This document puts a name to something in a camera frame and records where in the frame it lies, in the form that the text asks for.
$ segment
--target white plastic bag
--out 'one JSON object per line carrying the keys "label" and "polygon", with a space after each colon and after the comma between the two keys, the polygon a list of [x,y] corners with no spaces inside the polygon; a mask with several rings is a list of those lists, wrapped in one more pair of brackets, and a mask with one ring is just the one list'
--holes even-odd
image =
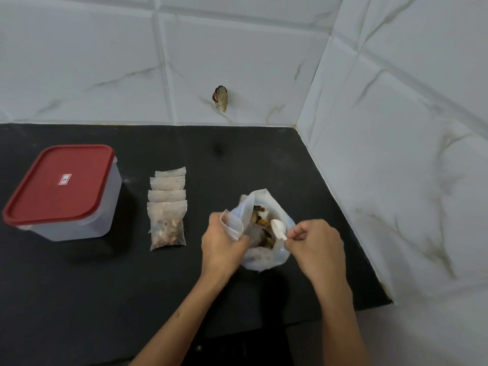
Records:
{"label": "white plastic bag", "polygon": [[242,234],[251,238],[250,247],[241,262],[242,266],[248,270],[261,272],[285,263],[290,252],[284,248],[283,240],[277,240],[273,249],[257,246],[258,231],[256,226],[250,223],[255,205],[265,207],[274,218],[283,222],[287,232],[295,226],[295,222],[266,189],[253,191],[248,196],[243,195],[236,208],[230,212],[226,210],[221,215],[224,230],[233,240],[238,240]]}
{"label": "white plastic bag", "polygon": [[150,203],[174,203],[186,199],[186,190],[159,191],[148,190],[147,199]]}
{"label": "white plastic bag", "polygon": [[151,250],[162,246],[185,246],[183,217],[187,201],[176,203],[148,203],[151,220]]}
{"label": "white plastic bag", "polygon": [[175,191],[183,190],[185,188],[185,176],[180,177],[165,177],[165,178],[150,178],[152,190]]}
{"label": "white plastic bag", "polygon": [[156,171],[154,177],[161,178],[161,177],[179,177],[186,175],[186,167],[173,169],[171,171]]}

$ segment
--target left hand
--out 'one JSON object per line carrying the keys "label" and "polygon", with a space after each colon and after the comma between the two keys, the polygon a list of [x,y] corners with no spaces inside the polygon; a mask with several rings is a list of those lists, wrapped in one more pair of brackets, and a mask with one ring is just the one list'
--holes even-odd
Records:
{"label": "left hand", "polygon": [[238,241],[229,238],[220,222],[221,214],[210,215],[207,231],[202,236],[201,278],[225,285],[241,264],[249,247],[249,237],[242,235]]}

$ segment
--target red lid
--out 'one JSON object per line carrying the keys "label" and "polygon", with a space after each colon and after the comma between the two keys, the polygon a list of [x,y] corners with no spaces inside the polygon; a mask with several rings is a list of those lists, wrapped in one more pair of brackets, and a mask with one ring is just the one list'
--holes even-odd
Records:
{"label": "red lid", "polygon": [[88,217],[100,206],[114,156],[106,145],[47,148],[3,209],[3,221],[22,226]]}

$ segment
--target black countertop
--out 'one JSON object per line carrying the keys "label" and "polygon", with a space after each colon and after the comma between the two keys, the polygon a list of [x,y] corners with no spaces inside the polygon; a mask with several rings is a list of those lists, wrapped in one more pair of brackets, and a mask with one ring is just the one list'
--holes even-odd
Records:
{"label": "black countertop", "polygon": [[[292,128],[0,125],[4,206],[37,155],[58,144],[115,149],[123,179],[110,232],[50,242],[0,223],[0,364],[86,365],[135,355],[197,281],[213,211],[267,188],[295,221],[323,218],[345,243],[356,310],[390,303],[298,133]],[[186,166],[186,247],[150,252],[146,202],[156,170]],[[239,268],[198,337],[319,319],[293,257]]]}

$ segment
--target plastic container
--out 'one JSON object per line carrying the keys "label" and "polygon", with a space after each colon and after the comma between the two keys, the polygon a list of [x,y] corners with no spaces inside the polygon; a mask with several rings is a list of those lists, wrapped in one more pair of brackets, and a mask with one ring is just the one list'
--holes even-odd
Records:
{"label": "plastic container", "polygon": [[44,150],[3,209],[3,221],[52,241],[105,235],[122,179],[106,145],[60,145]]}

